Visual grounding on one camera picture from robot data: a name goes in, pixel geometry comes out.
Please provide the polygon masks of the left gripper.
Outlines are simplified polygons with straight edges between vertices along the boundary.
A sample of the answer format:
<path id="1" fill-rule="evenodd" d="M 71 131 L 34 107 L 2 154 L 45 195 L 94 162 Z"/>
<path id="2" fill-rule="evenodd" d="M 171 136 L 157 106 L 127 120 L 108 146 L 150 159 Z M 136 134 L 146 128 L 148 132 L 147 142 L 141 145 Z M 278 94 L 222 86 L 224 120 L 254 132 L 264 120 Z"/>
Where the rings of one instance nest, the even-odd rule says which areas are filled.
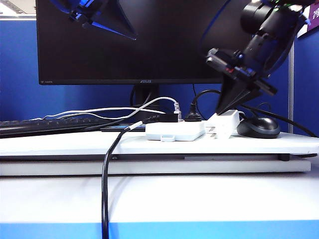
<path id="1" fill-rule="evenodd" d="M 70 0 L 69 19 L 84 29 L 101 30 L 136 40 L 137 34 L 118 0 Z"/>

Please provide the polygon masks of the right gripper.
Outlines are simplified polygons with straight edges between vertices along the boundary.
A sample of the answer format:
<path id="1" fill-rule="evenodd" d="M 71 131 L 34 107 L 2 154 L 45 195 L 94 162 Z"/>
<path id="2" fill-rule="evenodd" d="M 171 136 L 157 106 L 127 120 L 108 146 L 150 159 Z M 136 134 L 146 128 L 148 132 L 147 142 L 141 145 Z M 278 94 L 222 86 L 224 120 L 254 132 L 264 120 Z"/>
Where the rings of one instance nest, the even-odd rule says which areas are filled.
<path id="1" fill-rule="evenodd" d="M 207 53 L 206 63 L 227 76 L 223 78 L 217 113 L 224 113 L 261 96 L 260 90 L 269 95 L 277 93 L 277 89 L 265 81 L 268 78 L 265 73 L 245 65 L 245 54 L 239 50 L 226 52 L 212 48 Z"/>

